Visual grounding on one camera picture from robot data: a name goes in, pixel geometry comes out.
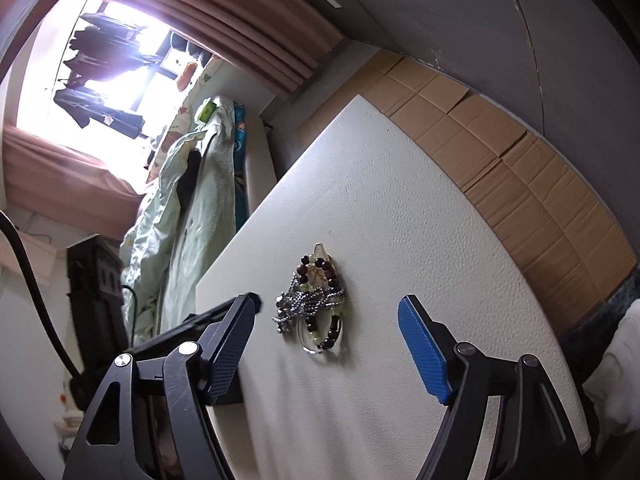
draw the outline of jewelry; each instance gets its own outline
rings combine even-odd
[[[342,306],[345,303],[344,289],[335,272],[331,259],[322,244],[316,245],[314,254],[302,256],[296,268],[289,290],[276,298],[278,333],[287,334],[295,328],[296,335],[305,351],[320,354],[334,347],[342,331]],[[331,324],[323,340],[318,334],[316,314],[321,310],[331,311]],[[304,343],[300,333],[300,320],[304,319],[309,337],[316,349]]]

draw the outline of cardboard sheet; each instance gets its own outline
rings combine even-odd
[[[466,194],[557,334],[636,264],[609,211],[552,147],[465,86],[381,50],[296,131],[306,147],[356,95],[411,137]]]

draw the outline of white leather surface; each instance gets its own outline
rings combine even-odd
[[[249,215],[252,215],[276,185],[277,179],[262,120],[247,112],[244,126],[246,128],[246,151],[244,152],[246,200]]]
[[[274,298],[316,242],[335,259],[351,301],[335,356],[306,354],[271,320]],[[262,480],[415,479],[444,409],[425,391],[398,329],[398,301],[408,293],[487,355],[537,355],[580,448],[590,444],[558,342],[506,250],[440,168],[362,97],[209,269],[196,290],[198,312],[248,290],[264,301],[240,365]],[[492,402],[472,479],[484,478],[496,416]],[[243,460],[235,449],[240,480]]]

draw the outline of beaded bracelet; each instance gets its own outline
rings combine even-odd
[[[316,256],[324,254],[326,258]],[[296,335],[305,351],[319,354],[334,347],[342,331],[342,306],[345,301],[344,289],[335,272],[329,256],[324,252],[321,244],[316,245],[316,251],[309,256],[302,256],[301,263],[296,268],[289,290],[276,298],[277,317],[274,322],[278,325],[278,332],[290,333],[295,325]],[[318,334],[316,314],[320,310],[331,310],[331,324],[326,338]],[[306,329],[313,345],[317,350],[309,348],[300,334],[300,320],[304,318]]]

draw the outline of blue gripper pad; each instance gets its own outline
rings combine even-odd
[[[424,387],[438,402],[448,404],[454,391],[447,379],[447,362],[406,296],[398,304],[398,326]]]
[[[210,368],[211,386],[205,392],[207,400],[213,404],[220,395],[226,394],[231,384],[231,379],[238,369],[238,363],[244,352],[246,342],[254,328],[255,310],[245,308],[238,315],[236,322],[230,330],[226,341],[213,360]]]

